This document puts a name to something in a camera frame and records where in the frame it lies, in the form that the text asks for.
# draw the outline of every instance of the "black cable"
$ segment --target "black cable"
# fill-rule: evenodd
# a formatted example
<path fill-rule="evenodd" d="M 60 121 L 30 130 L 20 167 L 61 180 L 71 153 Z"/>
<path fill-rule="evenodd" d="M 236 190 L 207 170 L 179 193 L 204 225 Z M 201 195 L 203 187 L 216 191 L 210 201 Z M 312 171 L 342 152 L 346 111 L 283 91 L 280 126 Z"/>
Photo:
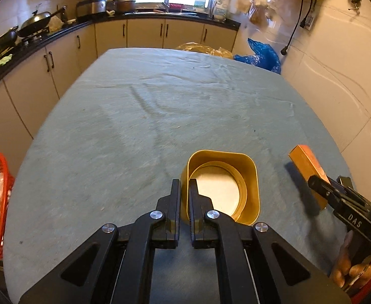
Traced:
<path fill-rule="evenodd" d="M 311 3 L 310 3 L 310 8 L 308 9 L 308 12 L 306 13 L 306 16 L 304 17 L 304 19 L 301 21 L 301 23 L 299 24 L 299 27 L 302 27 L 302 28 L 305 28 L 305 23 L 306 23 L 306 19 L 308 18 L 309 14 L 310 14 L 310 11 L 312 9 L 312 1 L 311 0 Z"/>
<path fill-rule="evenodd" d="M 283 56 L 285 56 L 287 54 L 287 49 L 288 47 L 290 46 L 290 43 L 291 43 L 291 40 L 292 40 L 292 37 L 294 36 L 294 33 L 296 31 L 296 28 L 298 27 L 298 24 L 299 24 L 299 21 L 301 19 L 301 15 L 302 15 L 302 7 L 304 5 L 304 0 L 301 0 L 301 9 L 299 10 L 299 17 L 298 17 L 298 21 L 296 22 L 296 25 L 295 25 L 295 28 L 291 34 L 291 37 L 290 37 L 290 40 L 288 41 L 288 44 L 283 48 L 283 50 L 281 50 L 281 54 Z"/>

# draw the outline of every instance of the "blue plastic bag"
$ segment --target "blue plastic bag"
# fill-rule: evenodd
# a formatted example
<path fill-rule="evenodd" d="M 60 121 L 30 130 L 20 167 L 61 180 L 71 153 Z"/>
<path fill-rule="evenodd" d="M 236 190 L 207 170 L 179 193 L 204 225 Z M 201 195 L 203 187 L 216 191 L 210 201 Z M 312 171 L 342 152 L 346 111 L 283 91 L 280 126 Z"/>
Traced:
<path fill-rule="evenodd" d="M 270 44 L 264 44 L 252 39 L 248 39 L 248 43 L 256 54 L 252 56 L 240 56 L 236 54 L 233 57 L 234 60 L 281 74 L 280 58 Z"/>

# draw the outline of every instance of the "triangular cutout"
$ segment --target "triangular cutout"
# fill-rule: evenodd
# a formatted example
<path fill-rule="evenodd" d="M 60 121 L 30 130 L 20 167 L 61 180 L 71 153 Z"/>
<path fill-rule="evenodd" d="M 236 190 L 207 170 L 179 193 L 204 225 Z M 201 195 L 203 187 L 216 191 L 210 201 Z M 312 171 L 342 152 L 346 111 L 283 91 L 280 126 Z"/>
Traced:
<path fill-rule="evenodd" d="M 76 261 L 74 261 L 62 274 L 61 278 L 67 282 L 73 283 L 76 286 L 83 286 L 87 279 L 87 275 L 90 271 L 91 265 L 96 258 L 99 249 L 98 244 L 93 244 L 87 249 L 83 255 L 81 255 Z"/>
<path fill-rule="evenodd" d="M 300 263 L 298 263 L 283 247 L 274 242 L 271 245 L 278 265 L 284 275 L 288 286 L 294 286 L 297 283 L 309 279 L 311 274 Z"/>

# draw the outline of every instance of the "cooking pot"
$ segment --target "cooking pot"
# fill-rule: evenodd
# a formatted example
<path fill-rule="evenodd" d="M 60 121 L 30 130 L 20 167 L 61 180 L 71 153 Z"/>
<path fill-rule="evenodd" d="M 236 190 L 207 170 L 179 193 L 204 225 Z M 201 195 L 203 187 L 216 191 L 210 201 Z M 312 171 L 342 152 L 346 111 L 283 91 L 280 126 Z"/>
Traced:
<path fill-rule="evenodd" d="M 21 29 L 18 31 L 18 35 L 21 37 L 27 37 L 44 29 L 45 27 L 47 27 L 49 21 L 53 16 L 63 13 L 66 9 L 67 6 L 63 6 L 53 14 L 48 11 L 38 14 L 38 10 L 34 11 L 32 13 L 33 16 L 21 25 Z"/>
<path fill-rule="evenodd" d="M 106 11 L 107 0 L 83 0 L 76 4 L 76 18 L 78 21 L 105 15 Z"/>
<path fill-rule="evenodd" d="M 7 33 L 0 36 L 0 54 L 7 48 L 14 46 L 18 36 L 17 29 L 18 25 L 10 28 Z"/>
<path fill-rule="evenodd" d="M 136 0 L 108 0 L 107 9 L 114 10 L 116 14 L 126 14 L 136 10 Z"/>

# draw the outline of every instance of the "black countertop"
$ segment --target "black countertop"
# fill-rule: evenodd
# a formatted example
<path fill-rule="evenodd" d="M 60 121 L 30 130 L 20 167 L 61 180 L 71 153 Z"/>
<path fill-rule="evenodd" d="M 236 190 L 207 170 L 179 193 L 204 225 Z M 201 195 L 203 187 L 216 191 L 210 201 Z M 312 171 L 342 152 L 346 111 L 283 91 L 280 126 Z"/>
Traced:
<path fill-rule="evenodd" d="M 47 44 L 57 40 L 58 38 L 74 32 L 82 27 L 88 26 L 90 24 L 95 23 L 102 23 L 107 21 L 116 21 L 116 20 L 124 20 L 124 19 L 137 19 L 137 18 L 165 18 L 165 19 L 179 19 L 179 20 L 188 20 L 194 21 L 198 23 L 204 24 L 211 24 L 216 25 L 228 29 L 233 29 L 235 31 L 239 30 L 240 23 L 235 22 L 233 20 L 227 19 L 225 22 L 218 22 L 213 19 L 207 18 L 207 16 L 198 15 L 198 16 L 191 16 L 189 14 L 181 14 L 181 13 L 158 13 L 158 12 L 134 12 L 124 15 L 118 16 L 110 16 L 104 17 L 99 19 L 92 19 L 83 23 L 75 23 L 70 26 L 66 26 L 60 29 L 57 32 L 49 34 L 47 37 L 38 40 L 34 43 L 30 43 L 26 47 L 21 47 L 17 50 L 16 53 L 13 54 L 13 58 L 4 66 L 0 67 L 0 81 L 9 73 L 11 72 L 17 65 L 21 62 L 26 60 L 29 56 L 40 50 L 41 48 L 45 47 Z"/>

